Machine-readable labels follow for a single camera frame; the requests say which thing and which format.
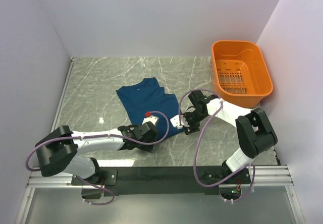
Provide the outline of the blue t shirt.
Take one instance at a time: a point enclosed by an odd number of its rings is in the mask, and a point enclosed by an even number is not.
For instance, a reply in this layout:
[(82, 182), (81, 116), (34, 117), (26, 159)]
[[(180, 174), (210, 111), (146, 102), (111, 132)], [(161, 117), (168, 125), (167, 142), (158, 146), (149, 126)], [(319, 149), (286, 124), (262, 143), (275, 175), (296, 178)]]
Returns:
[(178, 114), (178, 101), (174, 94), (166, 94), (156, 78), (145, 78), (132, 86), (123, 86), (116, 90), (130, 122), (140, 125), (149, 111), (159, 111), (168, 119)]

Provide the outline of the orange plastic basket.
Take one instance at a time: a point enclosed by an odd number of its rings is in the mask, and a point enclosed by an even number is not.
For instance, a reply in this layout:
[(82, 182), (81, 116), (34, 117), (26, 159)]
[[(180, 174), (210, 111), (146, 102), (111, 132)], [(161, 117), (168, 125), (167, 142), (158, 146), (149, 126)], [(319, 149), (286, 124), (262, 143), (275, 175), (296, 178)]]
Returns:
[(273, 83), (260, 48), (250, 41), (221, 40), (210, 58), (213, 90), (225, 101), (253, 108), (273, 91)]

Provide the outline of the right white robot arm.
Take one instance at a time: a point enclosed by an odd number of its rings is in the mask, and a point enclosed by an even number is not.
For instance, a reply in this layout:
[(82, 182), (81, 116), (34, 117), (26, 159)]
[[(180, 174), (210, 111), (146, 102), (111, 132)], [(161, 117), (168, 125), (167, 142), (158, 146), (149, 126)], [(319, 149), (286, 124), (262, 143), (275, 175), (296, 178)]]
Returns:
[(203, 136), (207, 125), (200, 127), (204, 119), (207, 124), (217, 117), (237, 130), (239, 148), (223, 163), (222, 179), (214, 183), (217, 186), (224, 182), (233, 183), (239, 178), (239, 173), (252, 165), (253, 160), (261, 153), (274, 147), (278, 138), (265, 113), (261, 108), (243, 108), (223, 100), (214, 91), (210, 96), (203, 94), (204, 89), (193, 89), (186, 92), (194, 108), (194, 111), (176, 115), (177, 123), (173, 126), (177, 129), (184, 129), (189, 135), (200, 132)]

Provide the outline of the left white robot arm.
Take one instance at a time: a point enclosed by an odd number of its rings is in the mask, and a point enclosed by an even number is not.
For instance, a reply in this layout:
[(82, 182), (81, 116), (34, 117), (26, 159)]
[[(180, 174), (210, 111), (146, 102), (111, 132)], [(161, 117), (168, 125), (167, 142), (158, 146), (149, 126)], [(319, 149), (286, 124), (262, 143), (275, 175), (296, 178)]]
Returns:
[(100, 150), (132, 150), (138, 148), (151, 152), (152, 143), (157, 140), (157, 123), (151, 121), (142, 125), (120, 126), (103, 132), (71, 131), (68, 126), (60, 126), (35, 146), (58, 138), (58, 141), (38, 147), (36, 150), (41, 175), (51, 177), (61, 172), (83, 178), (88, 184), (99, 182), (102, 170), (93, 157), (83, 154)]

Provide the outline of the black base beam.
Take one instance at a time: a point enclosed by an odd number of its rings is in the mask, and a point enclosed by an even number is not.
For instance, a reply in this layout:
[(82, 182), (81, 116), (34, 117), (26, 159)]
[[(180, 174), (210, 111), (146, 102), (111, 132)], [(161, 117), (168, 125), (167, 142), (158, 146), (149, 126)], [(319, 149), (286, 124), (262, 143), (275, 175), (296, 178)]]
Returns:
[[(115, 196), (133, 194), (182, 194), (204, 193), (219, 195), (219, 187), (204, 188), (200, 186), (191, 166), (148, 166), (148, 167), (102, 167), (102, 175), (95, 177), (96, 182), (88, 182), (106, 187)], [(198, 166), (197, 173), (200, 181), (206, 185), (216, 183), (231, 172), (223, 166)], [(250, 184), (251, 178), (247, 168), (232, 176), (223, 184)], [(97, 188), (89, 188), (76, 177), (72, 177), (72, 186), (82, 186), (83, 199), (99, 199), (101, 196), (111, 196)]]

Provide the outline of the aluminium rail frame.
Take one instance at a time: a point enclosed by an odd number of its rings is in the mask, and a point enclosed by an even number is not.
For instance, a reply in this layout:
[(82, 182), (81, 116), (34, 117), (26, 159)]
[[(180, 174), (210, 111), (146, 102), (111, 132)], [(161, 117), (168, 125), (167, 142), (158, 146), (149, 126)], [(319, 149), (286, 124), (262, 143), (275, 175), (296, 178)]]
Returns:
[[(116, 90), (155, 77), (166, 93), (210, 88), (210, 58), (72, 58), (53, 127), (102, 131), (128, 124)], [(81, 201), (71, 176), (31, 174), (16, 223), (304, 223), (288, 167), (276, 152), (257, 157), (254, 191), (235, 204), (216, 195), (123, 195), (113, 204)]]

